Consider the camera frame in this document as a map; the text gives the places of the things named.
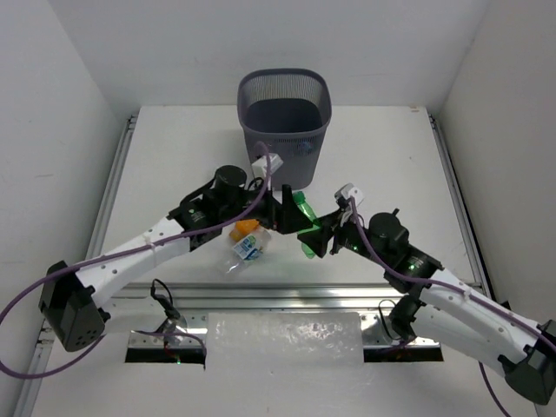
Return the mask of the green plastic bottle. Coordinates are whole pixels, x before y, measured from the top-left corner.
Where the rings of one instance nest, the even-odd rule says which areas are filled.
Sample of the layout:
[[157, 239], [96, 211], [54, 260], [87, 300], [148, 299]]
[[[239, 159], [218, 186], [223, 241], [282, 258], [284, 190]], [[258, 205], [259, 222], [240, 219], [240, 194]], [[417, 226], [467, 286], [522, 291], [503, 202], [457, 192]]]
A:
[[[307, 232], [318, 229], [320, 227], [320, 224], [318, 223], [318, 216], [308, 203], [304, 193], [302, 191], [295, 191], [293, 193], [293, 198], [298, 209], [312, 222], [311, 228], [303, 229], [299, 231], [297, 235], [300, 236], [306, 234]], [[305, 242], [301, 243], [301, 249], [308, 259], [315, 258], [315, 252]]]

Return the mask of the orange plastic bottle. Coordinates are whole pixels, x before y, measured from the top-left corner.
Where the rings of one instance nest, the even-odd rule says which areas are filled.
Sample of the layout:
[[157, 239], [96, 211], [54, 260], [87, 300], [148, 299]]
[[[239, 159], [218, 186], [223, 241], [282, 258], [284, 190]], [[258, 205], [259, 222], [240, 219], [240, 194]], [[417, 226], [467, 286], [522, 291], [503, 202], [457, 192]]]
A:
[[238, 242], [259, 227], [259, 222], [254, 219], [241, 220], [235, 223], [228, 236], [232, 242]]

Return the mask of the crushed clear bottle white label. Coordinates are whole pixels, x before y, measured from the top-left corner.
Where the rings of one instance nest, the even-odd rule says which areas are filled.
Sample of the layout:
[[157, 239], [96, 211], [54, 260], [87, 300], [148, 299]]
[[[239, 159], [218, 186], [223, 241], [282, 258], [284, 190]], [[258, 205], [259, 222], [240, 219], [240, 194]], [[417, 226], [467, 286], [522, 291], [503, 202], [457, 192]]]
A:
[[219, 271], [226, 276], [240, 274], [265, 254], [270, 241], [265, 228], [255, 229], [232, 245], [228, 256], [219, 263]]

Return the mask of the clear bottle colourful label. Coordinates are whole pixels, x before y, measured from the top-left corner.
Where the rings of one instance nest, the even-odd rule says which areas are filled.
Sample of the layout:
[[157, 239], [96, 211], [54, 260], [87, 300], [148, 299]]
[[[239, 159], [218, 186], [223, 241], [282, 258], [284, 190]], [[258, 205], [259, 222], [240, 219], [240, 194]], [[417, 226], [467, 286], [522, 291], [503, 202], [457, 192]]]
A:
[[295, 157], [307, 157], [318, 149], [318, 140], [314, 137], [296, 140], [293, 144], [292, 155]]

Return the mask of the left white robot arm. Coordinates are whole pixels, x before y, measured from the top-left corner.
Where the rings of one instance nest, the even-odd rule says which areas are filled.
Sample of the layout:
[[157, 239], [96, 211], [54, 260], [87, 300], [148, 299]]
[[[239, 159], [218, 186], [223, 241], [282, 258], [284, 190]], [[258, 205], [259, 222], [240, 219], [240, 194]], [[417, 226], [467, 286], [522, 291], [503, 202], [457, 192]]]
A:
[[254, 219], [281, 235], [310, 228], [290, 186], [282, 185], [281, 199], [276, 200], [266, 184], [250, 190], [246, 182], [243, 169], [221, 166], [208, 183], [141, 235], [81, 267], [65, 261], [51, 265], [39, 310], [63, 348], [76, 352], [98, 340], [116, 320], [107, 307], [115, 293], [162, 263], [212, 241], [230, 223]]

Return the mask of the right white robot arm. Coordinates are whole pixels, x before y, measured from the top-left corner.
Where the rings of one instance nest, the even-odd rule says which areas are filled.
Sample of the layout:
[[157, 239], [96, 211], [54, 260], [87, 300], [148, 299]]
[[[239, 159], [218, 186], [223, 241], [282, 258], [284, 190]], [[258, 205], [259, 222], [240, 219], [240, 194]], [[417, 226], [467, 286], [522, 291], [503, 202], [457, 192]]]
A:
[[547, 404], [555, 391], [555, 322], [515, 314], [458, 279], [413, 246], [395, 212], [374, 215], [367, 227], [339, 209], [300, 235], [318, 256], [345, 248], [382, 266], [403, 296], [391, 310], [391, 329], [404, 341], [438, 341], [481, 362], [523, 398]]

